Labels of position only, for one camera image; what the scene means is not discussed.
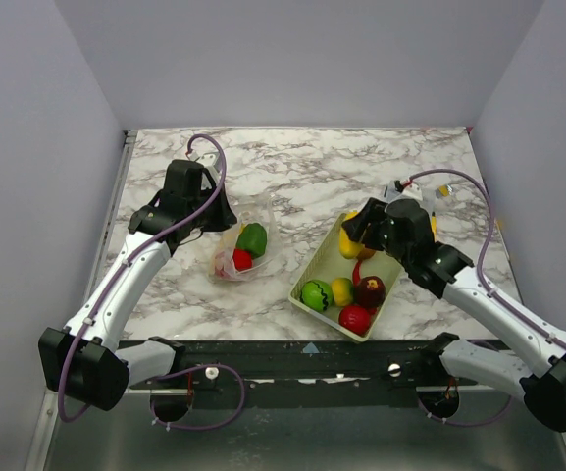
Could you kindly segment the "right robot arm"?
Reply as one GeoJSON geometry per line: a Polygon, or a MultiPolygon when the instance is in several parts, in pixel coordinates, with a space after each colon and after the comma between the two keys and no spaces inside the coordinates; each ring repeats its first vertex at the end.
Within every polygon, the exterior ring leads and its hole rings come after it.
{"type": "Polygon", "coordinates": [[[544,426],[566,432],[565,331],[505,296],[464,253],[435,240],[429,214],[414,199],[371,198],[341,227],[351,241],[391,256],[415,285],[475,318],[512,351],[441,335],[419,363],[427,382],[473,380],[521,400],[544,426]]]}

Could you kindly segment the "yellow handled cutter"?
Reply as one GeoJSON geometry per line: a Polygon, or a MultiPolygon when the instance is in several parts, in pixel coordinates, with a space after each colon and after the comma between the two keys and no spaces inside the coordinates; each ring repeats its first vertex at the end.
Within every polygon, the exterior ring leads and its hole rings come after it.
{"type": "Polygon", "coordinates": [[[434,240],[437,241],[437,216],[435,211],[432,211],[431,213],[431,229],[434,240]]]}

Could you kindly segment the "yellow green mango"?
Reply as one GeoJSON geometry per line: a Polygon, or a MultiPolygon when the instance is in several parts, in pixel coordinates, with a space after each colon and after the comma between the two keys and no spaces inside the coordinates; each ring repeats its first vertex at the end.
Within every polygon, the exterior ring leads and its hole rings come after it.
{"type": "Polygon", "coordinates": [[[354,302],[354,284],[348,278],[336,278],[331,282],[334,304],[345,307],[354,302]]]}

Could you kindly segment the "clear zip top bag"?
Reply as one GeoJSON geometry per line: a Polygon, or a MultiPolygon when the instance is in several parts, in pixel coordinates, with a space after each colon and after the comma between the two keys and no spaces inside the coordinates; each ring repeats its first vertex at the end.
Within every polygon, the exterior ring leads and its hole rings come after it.
{"type": "Polygon", "coordinates": [[[236,248],[236,232],[241,224],[261,224],[267,231],[268,243],[265,254],[260,258],[252,259],[253,268],[249,271],[247,279],[240,282],[255,280],[280,267],[279,261],[283,252],[283,243],[274,215],[271,196],[264,193],[255,196],[242,196],[236,198],[232,202],[232,210],[237,217],[237,223],[229,230],[222,232],[210,259],[208,267],[209,279],[214,282],[233,282],[223,281],[213,276],[213,257],[223,249],[236,248]]]}

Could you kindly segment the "red apple toy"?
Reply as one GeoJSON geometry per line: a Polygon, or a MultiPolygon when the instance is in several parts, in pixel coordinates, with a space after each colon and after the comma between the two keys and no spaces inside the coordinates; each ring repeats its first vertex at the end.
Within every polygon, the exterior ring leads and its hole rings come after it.
{"type": "Polygon", "coordinates": [[[371,314],[362,306],[348,305],[341,309],[338,323],[355,335],[364,336],[371,325],[371,314]]]}

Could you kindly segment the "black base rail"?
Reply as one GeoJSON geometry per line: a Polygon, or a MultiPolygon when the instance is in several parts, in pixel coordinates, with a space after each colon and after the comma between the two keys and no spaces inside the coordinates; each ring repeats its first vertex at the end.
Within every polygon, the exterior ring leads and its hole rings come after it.
{"type": "Polygon", "coordinates": [[[186,340],[179,367],[225,365],[214,379],[154,375],[134,393],[193,394],[198,409],[415,407],[420,391],[440,392],[448,374],[423,340],[186,340]]]}

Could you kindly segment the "red bell pepper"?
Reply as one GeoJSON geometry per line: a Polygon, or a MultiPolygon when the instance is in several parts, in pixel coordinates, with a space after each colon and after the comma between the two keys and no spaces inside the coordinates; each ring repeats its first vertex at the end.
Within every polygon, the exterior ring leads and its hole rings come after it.
{"type": "Polygon", "coordinates": [[[213,257],[213,276],[223,281],[245,281],[253,268],[251,255],[242,249],[223,249],[213,257]]]}

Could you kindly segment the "small yellow silver clip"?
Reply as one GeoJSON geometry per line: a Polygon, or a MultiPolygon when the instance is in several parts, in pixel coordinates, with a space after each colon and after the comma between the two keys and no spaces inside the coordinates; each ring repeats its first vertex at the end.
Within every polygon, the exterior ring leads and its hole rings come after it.
{"type": "Polygon", "coordinates": [[[448,197],[451,196],[453,194],[454,190],[452,188],[451,185],[446,184],[446,185],[442,185],[437,189],[437,194],[440,197],[448,197]]]}

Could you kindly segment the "green bell pepper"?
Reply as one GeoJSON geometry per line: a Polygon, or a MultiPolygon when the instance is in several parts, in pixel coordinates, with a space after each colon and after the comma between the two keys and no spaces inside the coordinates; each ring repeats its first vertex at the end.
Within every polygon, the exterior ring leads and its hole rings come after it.
{"type": "Polygon", "coordinates": [[[248,252],[252,259],[256,259],[265,254],[267,243],[266,229],[259,223],[250,223],[242,229],[235,247],[248,252]]]}

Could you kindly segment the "red chili pepper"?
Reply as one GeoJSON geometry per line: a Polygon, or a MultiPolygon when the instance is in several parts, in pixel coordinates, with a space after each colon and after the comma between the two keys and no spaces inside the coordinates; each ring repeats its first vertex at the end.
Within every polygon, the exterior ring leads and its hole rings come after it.
{"type": "Polygon", "coordinates": [[[351,280],[352,280],[352,283],[355,286],[358,285],[361,281],[360,269],[361,269],[362,263],[363,263],[363,260],[358,259],[356,261],[355,266],[354,266],[353,271],[352,271],[351,280]]]}

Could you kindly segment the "green watermelon toy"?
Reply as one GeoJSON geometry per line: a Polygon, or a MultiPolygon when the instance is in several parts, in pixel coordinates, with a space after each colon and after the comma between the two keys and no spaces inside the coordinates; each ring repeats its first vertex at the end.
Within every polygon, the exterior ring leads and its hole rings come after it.
{"type": "Polygon", "coordinates": [[[325,312],[334,303],[333,291],[322,280],[310,280],[301,289],[300,301],[310,309],[325,312]]]}

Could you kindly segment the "pale green plastic basket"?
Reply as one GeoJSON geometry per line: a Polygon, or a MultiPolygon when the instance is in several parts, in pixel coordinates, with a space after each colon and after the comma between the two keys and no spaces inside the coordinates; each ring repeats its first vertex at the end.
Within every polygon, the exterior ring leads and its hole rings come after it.
{"type": "Polygon", "coordinates": [[[342,257],[338,248],[339,231],[345,217],[345,213],[340,213],[334,220],[333,225],[306,263],[301,274],[292,284],[288,300],[297,310],[339,331],[348,339],[359,343],[365,342],[370,338],[376,323],[388,311],[387,306],[389,305],[390,294],[403,272],[402,267],[393,258],[383,252],[378,252],[370,259],[363,261],[359,267],[360,278],[378,276],[386,285],[386,299],[370,316],[370,325],[364,335],[353,333],[338,322],[339,307],[331,305],[325,311],[319,311],[305,305],[300,300],[303,286],[312,280],[331,282],[335,278],[340,277],[352,279],[356,261],[342,257]]]}

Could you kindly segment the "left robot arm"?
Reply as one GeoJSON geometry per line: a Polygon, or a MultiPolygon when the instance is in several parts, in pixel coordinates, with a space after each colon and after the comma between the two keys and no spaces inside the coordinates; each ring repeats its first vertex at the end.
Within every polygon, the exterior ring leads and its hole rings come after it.
{"type": "Polygon", "coordinates": [[[177,342],[119,343],[149,283],[191,232],[222,232],[236,223],[221,176],[198,162],[172,161],[163,187],[131,216],[121,251],[95,292],[64,328],[43,332],[38,349],[45,381],[60,400],[108,411],[129,386],[154,377],[173,388],[184,380],[177,342]]]}

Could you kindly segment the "dark red mango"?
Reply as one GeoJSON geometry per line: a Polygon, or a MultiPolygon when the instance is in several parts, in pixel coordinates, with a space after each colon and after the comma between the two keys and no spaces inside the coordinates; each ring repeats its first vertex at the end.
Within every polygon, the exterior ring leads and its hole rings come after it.
{"type": "Polygon", "coordinates": [[[386,286],[377,276],[362,278],[354,288],[355,302],[365,309],[379,307],[386,298],[386,286]]]}

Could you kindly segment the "yellow lemon toy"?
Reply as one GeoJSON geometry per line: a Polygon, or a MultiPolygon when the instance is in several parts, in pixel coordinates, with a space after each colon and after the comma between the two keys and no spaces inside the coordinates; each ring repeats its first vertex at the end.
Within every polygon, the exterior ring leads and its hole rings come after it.
{"type": "Polygon", "coordinates": [[[376,253],[362,243],[352,241],[343,227],[339,229],[338,249],[343,258],[361,261],[372,258],[376,253]]]}

